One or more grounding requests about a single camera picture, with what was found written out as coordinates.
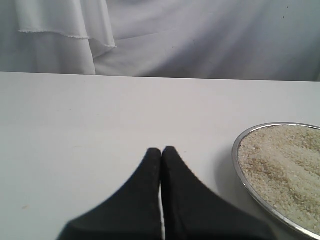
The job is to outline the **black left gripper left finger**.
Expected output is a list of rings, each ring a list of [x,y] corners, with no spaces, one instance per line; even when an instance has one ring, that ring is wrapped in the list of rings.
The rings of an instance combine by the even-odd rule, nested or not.
[[[110,198],[66,224],[60,240],[161,240],[161,151],[149,148],[128,181]]]

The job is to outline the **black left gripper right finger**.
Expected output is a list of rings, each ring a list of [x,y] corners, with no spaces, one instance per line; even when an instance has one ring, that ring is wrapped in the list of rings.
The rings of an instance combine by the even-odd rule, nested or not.
[[[274,240],[272,229],[213,193],[173,146],[161,157],[161,198],[168,240]]]

